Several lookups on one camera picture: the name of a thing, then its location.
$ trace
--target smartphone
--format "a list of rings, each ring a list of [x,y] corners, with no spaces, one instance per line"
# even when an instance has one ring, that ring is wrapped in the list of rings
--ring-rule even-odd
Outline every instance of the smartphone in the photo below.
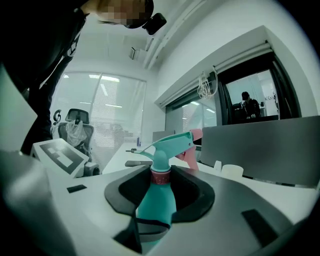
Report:
[[[152,161],[126,161],[124,166],[135,167],[135,166],[152,166]]]

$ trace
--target white table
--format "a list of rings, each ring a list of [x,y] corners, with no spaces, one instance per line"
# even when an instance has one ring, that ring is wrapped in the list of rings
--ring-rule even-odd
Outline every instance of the white table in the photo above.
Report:
[[[104,168],[103,174],[113,173],[127,169],[125,167],[126,161],[151,161],[148,157],[139,154],[133,154],[131,152],[126,152],[131,148],[136,148],[137,150],[143,150],[148,145],[142,145],[142,147],[137,147],[134,143],[124,143],[119,150],[112,157],[108,165]],[[154,148],[149,148],[147,152],[153,154]],[[188,164],[180,159],[171,158],[169,160],[170,165],[176,165],[181,167],[189,167]],[[199,170],[204,173],[212,174],[215,176],[230,179],[229,177],[223,176],[219,171],[216,171],[212,167],[198,163]],[[290,187],[283,185],[270,184],[262,181],[257,181],[249,178],[237,178],[235,181],[247,186],[262,198],[271,203],[279,211],[281,211],[293,224],[301,221],[307,217],[316,200],[319,196],[319,191],[313,188],[300,188],[300,187]]]

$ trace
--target person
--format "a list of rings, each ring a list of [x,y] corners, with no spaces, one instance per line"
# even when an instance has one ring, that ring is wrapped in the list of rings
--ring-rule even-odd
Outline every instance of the person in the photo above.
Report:
[[[255,99],[250,98],[249,93],[246,91],[242,93],[242,100],[244,101],[243,108],[247,118],[258,118],[260,116],[259,103]]]
[[[28,103],[37,114],[21,151],[52,140],[50,106],[56,85],[75,55],[81,30],[90,14],[104,24],[134,29],[152,16],[153,0],[5,1],[15,19],[3,20],[2,62],[17,89],[29,90]]]

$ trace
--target cable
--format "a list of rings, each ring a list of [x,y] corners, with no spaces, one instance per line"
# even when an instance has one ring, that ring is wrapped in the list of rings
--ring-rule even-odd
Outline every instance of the cable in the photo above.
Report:
[[[214,66],[213,66],[213,72],[214,72],[215,81],[216,81],[216,87],[213,94],[211,94],[209,81],[205,75],[205,72],[202,72],[202,74],[199,76],[199,79],[198,79],[199,86],[198,86],[197,92],[201,99],[210,99],[218,91],[218,74]]]

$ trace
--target gray partition panel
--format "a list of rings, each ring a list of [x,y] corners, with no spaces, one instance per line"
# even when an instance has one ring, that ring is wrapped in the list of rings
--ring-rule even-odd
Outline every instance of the gray partition panel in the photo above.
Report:
[[[165,137],[168,137],[174,134],[175,134],[174,130],[155,131],[153,132],[153,135],[152,135],[152,142],[157,142],[158,140],[161,140]]]
[[[206,127],[201,162],[243,167],[243,175],[316,187],[320,179],[320,116]]]

